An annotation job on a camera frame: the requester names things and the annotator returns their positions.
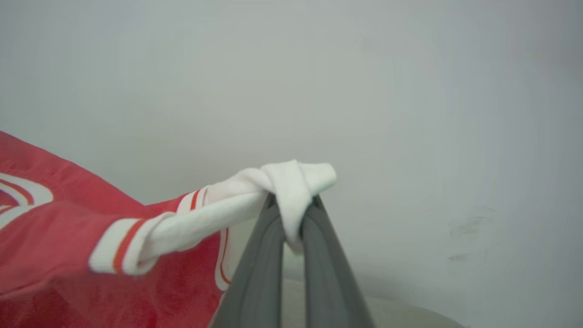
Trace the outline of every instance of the cloth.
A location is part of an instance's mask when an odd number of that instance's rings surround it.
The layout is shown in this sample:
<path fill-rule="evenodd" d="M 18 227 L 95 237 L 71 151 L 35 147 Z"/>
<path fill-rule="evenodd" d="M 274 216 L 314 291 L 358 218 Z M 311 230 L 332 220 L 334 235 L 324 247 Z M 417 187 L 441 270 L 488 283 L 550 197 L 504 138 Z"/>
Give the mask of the cloth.
<path fill-rule="evenodd" d="M 273 192 L 287 240 L 301 250 L 301 216 L 335 179 L 330 165 L 291 161 L 142 205 L 0 132 L 0 322 L 206 327 L 229 284 L 226 228 L 255 217 Z"/>

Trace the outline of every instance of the white trim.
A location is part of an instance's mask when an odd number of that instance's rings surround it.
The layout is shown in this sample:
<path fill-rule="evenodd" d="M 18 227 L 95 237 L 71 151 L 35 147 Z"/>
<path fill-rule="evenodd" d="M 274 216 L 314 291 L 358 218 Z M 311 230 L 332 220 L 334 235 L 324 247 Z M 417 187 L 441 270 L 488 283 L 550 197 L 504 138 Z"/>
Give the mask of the white trim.
<path fill-rule="evenodd" d="M 144 274 L 148 272 L 158 261 L 158 257 L 140 261 L 142 249 L 150 241 L 147 237 L 162 220 L 174 216 L 173 212 L 163 213 L 155 218 L 147 220 L 136 232 L 125 252 L 122 269 L 125 274 Z"/>
<path fill-rule="evenodd" d="M 190 205 L 192 204 L 192 198 L 194 197 L 195 193 L 196 191 L 184 195 L 184 197 L 180 200 L 180 203 L 178 203 L 176 214 L 190 212 Z"/>
<path fill-rule="evenodd" d="M 220 231 L 220 247 L 219 247 L 219 258 L 217 259 L 217 263 L 215 265 L 215 282 L 217 284 L 218 289 L 222 291 L 226 291 L 229 288 L 229 284 L 223 279 L 223 276 L 220 273 L 220 267 L 223 262 L 223 255 L 225 252 L 225 240 L 227 239 L 227 229 L 223 229 Z"/>
<path fill-rule="evenodd" d="M 198 191 L 198 196 L 196 197 L 195 209 L 201 208 L 205 205 L 205 194 L 206 194 L 207 189 L 208 189 L 208 186 L 203 187 L 200 189 L 200 191 Z"/>
<path fill-rule="evenodd" d="M 22 179 L 21 177 L 7 175 L 6 173 L 0 173 L 0 179 L 6 180 L 28 191 L 30 195 L 33 197 L 34 205 L 46 204 L 52 202 L 54 199 L 51 190 L 49 188 L 46 188 L 42 184 Z"/>
<path fill-rule="evenodd" d="M 119 219 L 103 233 L 89 257 L 89 268 L 97 273 L 116 273 L 113 260 L 117 249 L 138 219 Z"/>
<path fill-rule="evenodd" d="M 0 230 L 2 230 L 2 228 L 7 226 L 7 224 L 10 222 L 14 221 L 17 217 L 23 215 L 35 207 L 36 205 L 14 206 L 14 208 L 11 208 L 10 210 L 0 214 Z"/>
<path fill-rule="evenodd" d="M 26 197 L 23 194 L 21 194 L 20 192 L 18 192 L 18 190 L 12 188 L 11 186 L 8 186 L 8 185 L 0 182 L 0 190 L 4 191 L 10 197 L 14 198 L 14 200 L 16 200 L 18 205 L 21 205 L 21 206 L 32 205 L 32 204 L 29 204 L 29 201 L 26 200 Z"/>

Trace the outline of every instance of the white fabric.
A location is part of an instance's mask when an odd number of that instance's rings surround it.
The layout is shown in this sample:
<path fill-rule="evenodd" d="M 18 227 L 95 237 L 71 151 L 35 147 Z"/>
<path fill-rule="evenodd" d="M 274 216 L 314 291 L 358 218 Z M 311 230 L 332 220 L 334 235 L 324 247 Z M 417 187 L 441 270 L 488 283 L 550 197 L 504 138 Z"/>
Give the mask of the white fabric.
<path fill-rule="evenodd" d="M 288 244 L 300 252 L 298 233 L 311 197 L 335 182 L 336 172 L 327 163 L 303 164 L 292 160 L 242 170 L 201 190 L 203 207 L 161 221 L 147 237 L 139 259 L 192 248 L 214 232 L 257 217 L 267 192 L 276 195 Z"/>

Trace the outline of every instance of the striped cuff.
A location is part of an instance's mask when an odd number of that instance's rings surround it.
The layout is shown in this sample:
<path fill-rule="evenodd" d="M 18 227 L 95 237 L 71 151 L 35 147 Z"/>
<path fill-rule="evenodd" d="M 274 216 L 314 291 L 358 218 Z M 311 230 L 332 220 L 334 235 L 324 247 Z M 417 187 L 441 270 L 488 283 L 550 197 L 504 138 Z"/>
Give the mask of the striped cuff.
<path fill-rule="evenodd" d="M 206 189 L 208 186 L 201 188 L 195 192 L 184 195 L 178 204 L 176 214 L 190 212 L 196 208 L 201 208 L 204 205 Z"/>
<path fill-rule="evenodd" d="M 139 261 L 147 236 L 163 219 L 173 216 L 167 212 L 152 219 L 119 219 L 105 231 L 89 257 L 89 268 L 97 273 L 144 274 L 157 258 Z"/>

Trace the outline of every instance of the white surface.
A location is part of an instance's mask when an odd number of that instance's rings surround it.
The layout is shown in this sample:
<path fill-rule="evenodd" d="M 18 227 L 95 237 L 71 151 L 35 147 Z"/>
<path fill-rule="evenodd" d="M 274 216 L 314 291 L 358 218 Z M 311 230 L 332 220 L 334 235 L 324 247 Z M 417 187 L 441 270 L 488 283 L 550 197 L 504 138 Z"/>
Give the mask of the white surface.
<path fill-rule="evenodd" d="M 2 1 L 0 128 L 144 203 L 331 162 L 371 296 L 583 325 L 580 1 Z M 289 276 L 296 269 L 290 261 Z"/>

